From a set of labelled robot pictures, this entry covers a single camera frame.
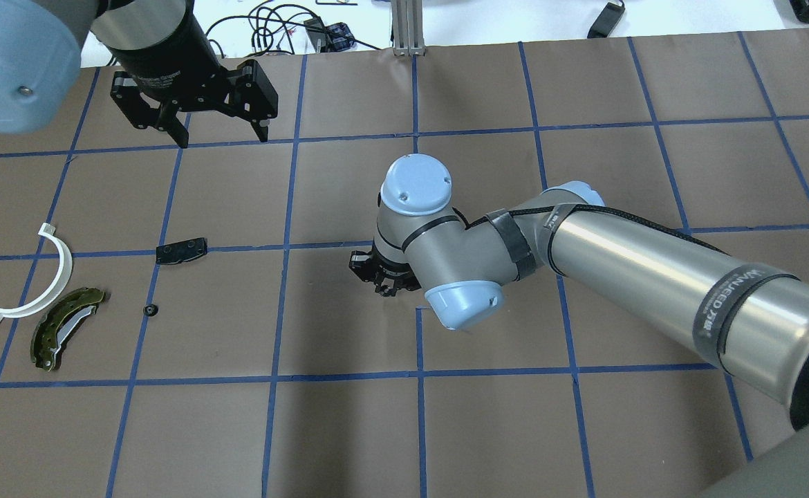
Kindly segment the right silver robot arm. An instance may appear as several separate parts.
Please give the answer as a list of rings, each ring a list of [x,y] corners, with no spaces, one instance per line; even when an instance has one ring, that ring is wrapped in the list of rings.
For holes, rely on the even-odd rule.
[[[348,267],[376,293],[423,291],[463,330],[501,308],[503,287],[547,267],[648,322],[705,362],[782,404],[794,433],[705,497],[809,497],[809,284],[607,207],[588,183],[545,189],[468,223],[430,155],[389,167],[371,249]]]

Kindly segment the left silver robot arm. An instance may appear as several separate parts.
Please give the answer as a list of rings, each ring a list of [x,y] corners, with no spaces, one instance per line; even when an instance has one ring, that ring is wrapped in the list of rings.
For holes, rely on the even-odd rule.
[[[219,63],[192,1],[0,1],[0,133],[53,120],[81,69],[88,34],[120,64],[111,99],[136,129],[186,148],[179,113],[218,111],[245,120],[259,141],[279,110],[259,63]]]

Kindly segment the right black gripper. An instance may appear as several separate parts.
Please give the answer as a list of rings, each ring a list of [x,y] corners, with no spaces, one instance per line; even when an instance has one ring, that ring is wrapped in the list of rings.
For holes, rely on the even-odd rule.
[[[351,251],[348,268],[361,281],[373,284],[380,297],[395,297],[399,290],[420,290],[413,268],[405,262],[386,256],[373,243],[370,251]]]

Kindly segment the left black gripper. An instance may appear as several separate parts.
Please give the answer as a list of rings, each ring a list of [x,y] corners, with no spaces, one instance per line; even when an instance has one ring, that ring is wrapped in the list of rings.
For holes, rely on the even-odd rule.
[[[165,40],[148,48],[111,48],[122,69],[113,74],[111,99],[136,129],[154,127],[181,149],[189,132],[181,111],[218,111],[250,123],[259,142],[269,140],[279,95],[255,59],[230,70],[218,62],[194,18],[181,19]]]

